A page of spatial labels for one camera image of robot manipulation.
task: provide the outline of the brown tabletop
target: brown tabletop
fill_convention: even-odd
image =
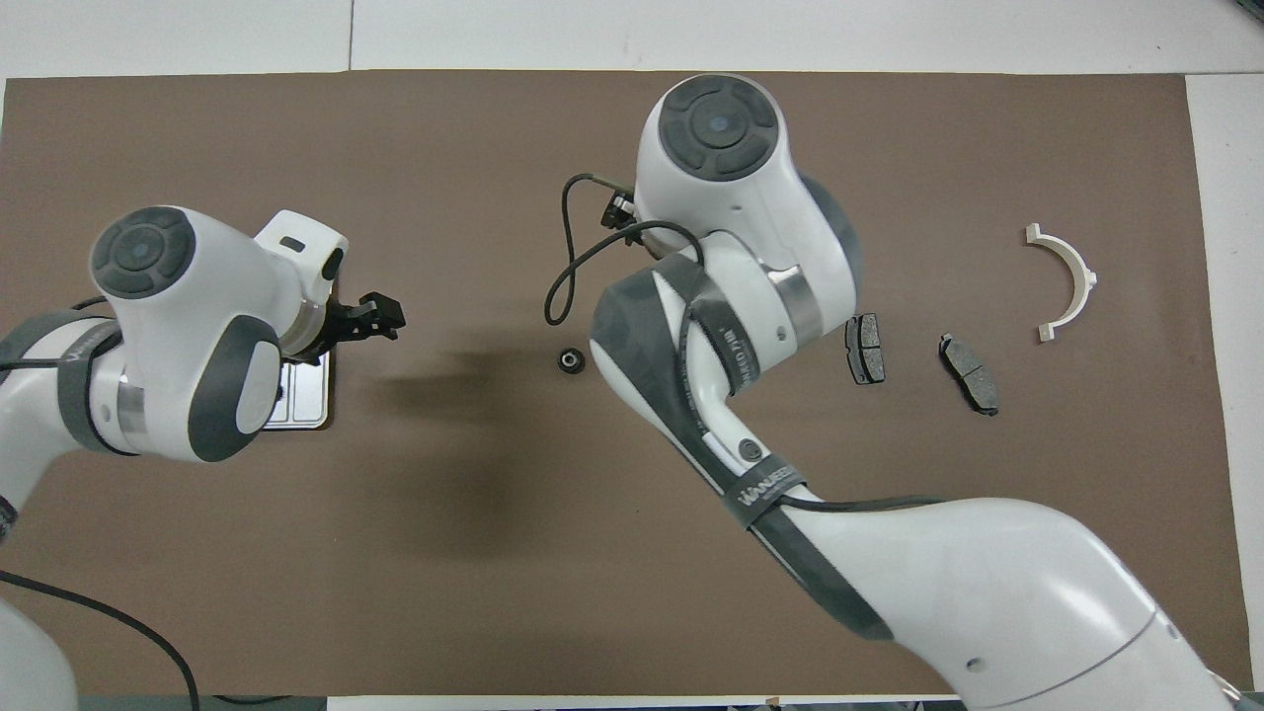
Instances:
[[[0,331],[94,294],[115,218],[174,204],[252,233],[292,209],[351,240],[340,290],[396,296],[396,343],[339,347],[334,421],[196,466],[76,453],[0,566],[167,635],[212,693],[942,692],[894,644],[834,624],[604,385],[565,376],[575,316],[559,189],[631,181],[642,121],[684,75],[354,72],[11,80],[0,139]],[[829,498],[1006,496],[1063,510],[1127,563],[1230,681],[1251,686],[1184,83],[1174,76],[756,75],[799,167],[865,248],[889,381],[834,333],[734,409]],[[580,187],[579,242],[603,191]],[[1101,283],[1071,300],[1074,244]],[[1001,414],[937,361],[952,331]],[[910,579],[909,584],[929,584]],[[83,693],[178,693],[148,641],[4,590]]]

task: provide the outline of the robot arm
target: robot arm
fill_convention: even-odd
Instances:
[[[834,619],[909,648],[969,708],[1230,708],[1071,517],[1007,500],[825,504],[727,407],[851,316],[860,281],[854,233],[794,168],[767,91],[728,75],[669,91],[642,134],[635,200],[638,219],[702,237],[705,268],[678,237],[647,233],[662,258],[603,294],[593,359]]]
[[[346,249],[291,211],[254,239],[183,207],[110,225],[90,269],[116,319],[54,311],[0,342],[0,363],[19,362],[0,371],[0,538],[58,455],[226,459],[268,420],[282,361],[313,359],[339,339],[394,338],[397,302],[331,300]]]

